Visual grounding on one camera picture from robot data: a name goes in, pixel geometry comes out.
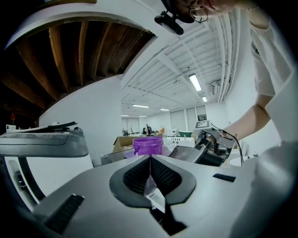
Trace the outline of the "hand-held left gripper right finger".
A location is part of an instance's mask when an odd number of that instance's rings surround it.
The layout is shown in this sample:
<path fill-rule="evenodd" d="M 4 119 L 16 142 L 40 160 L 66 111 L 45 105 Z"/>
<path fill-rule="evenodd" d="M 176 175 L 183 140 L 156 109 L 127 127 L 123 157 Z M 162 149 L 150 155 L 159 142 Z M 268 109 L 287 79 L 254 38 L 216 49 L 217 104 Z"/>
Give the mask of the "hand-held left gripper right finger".
<path fill-rule="evenodd" d="M 213 167 L 157 156 L 191 173 L 196 187 L 185 203 L 172 205 L 176 221 L 186 228 L 175 238 L 254 238 L 256 228 L 245 210 L 255 177 L 256 159 L 242 167 Z"/>

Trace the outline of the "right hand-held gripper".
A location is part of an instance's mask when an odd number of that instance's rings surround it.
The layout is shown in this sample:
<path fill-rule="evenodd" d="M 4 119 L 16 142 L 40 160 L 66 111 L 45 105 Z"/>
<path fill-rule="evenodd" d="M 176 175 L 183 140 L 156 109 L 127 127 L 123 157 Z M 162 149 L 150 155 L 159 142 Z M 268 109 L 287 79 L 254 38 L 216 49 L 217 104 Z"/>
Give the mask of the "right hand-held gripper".
<path fill-rule="evenodd" d="M 186 162 L 221 166 L 229 158 L 235 141 L 231 136 L 224 136 L 221 129 L 212 127 L 210 120 L 198 121 L 194 134 L 197 143 L 188 155 Z"/>

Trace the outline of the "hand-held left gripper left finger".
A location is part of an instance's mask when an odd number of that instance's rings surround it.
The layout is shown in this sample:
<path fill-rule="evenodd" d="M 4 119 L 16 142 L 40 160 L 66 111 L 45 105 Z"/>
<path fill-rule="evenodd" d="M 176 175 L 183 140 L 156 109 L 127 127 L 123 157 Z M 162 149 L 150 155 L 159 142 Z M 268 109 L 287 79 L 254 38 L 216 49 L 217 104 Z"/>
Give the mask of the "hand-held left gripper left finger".
<path fill-rule="evenodd" d="M 165 238 L 151 202 L 130 189 L 149 174 L 149 156 L 85 171 L 34 209 L 48 238 Z"/>

